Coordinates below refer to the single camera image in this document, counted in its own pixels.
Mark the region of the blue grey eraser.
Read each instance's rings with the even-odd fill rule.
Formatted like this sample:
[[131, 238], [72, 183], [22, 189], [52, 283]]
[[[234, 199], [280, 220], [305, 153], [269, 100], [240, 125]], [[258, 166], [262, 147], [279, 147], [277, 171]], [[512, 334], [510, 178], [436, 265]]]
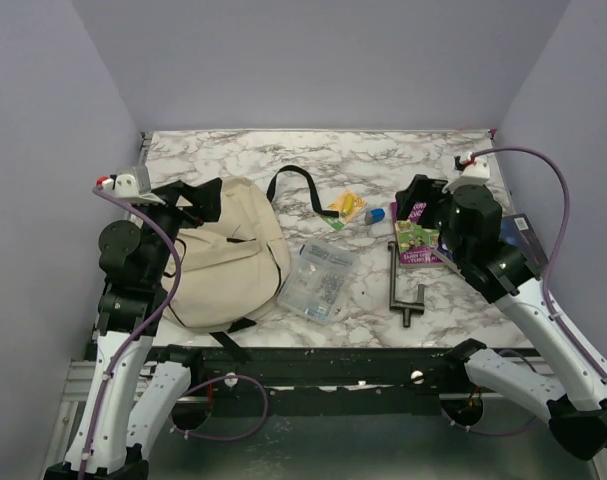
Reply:
[[382, 208], [370, 209], [366, 212], [364, 222], [366, 225], [380, 223], [385, 218], [385, 210]]

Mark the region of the yellow banana toy card pack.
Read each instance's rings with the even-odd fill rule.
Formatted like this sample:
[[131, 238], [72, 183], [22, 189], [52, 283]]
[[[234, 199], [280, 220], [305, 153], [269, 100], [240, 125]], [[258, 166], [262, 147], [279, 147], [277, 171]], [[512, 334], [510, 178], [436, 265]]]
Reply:
[[364, 198], [350, 190], [345, 190], [327, 206], [327, 210], [337, 213], [338, 216], [322, 216], [322, 220], [335, 231], [340, 231], [355, 219], [366, 204]]

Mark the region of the cream canvas backpack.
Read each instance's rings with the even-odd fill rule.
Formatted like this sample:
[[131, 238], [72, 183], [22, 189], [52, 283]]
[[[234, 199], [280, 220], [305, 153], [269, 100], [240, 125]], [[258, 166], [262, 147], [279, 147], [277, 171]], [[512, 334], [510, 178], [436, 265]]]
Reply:
[[230, 348], [277, 307], [291, 255], [272, 202], [277, 176], [263, 190], [239, 176], [221, 179], [220, 218], [180, 230], [181, 280], [154, 344], [180, 345], [205, 335]]

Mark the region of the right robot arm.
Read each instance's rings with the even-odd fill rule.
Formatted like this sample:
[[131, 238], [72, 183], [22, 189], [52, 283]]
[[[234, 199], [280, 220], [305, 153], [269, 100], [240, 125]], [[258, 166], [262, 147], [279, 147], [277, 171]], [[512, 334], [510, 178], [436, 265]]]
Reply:
[[550, 294], [542, 273], [500, 237], [502, 207], [484, 185], [450, 189], [417, 175], [395, 195], [397, 217], [424, 206], [419, 223], [439, 232], [465, 281], [527, 337], [554, 373], [547, 379], [476, 340], [443, 367], [452, 390], [497, 392], [545, 422], [556, 441], [588, 461], [607, 447], [607, 360]]

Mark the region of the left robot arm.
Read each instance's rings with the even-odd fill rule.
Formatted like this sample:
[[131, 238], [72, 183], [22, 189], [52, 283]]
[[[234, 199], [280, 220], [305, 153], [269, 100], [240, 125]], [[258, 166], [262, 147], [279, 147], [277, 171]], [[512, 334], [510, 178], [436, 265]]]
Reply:
[[137, 180], [123, 175], [98, 179], [93, 194], [142, 223], [118, 220], [99, 236], [105, 286], [92, 382], [76, 436], [45, 478], [146, 478], [150, 451], [177, 400], [203, 387], [201, 355], [169, 347], [150, 385], [135, 395], [159, 321], [181, 281], [178, 233], [218, 221], [221, 189], [219, 179], [156, 189], [140, 189]]

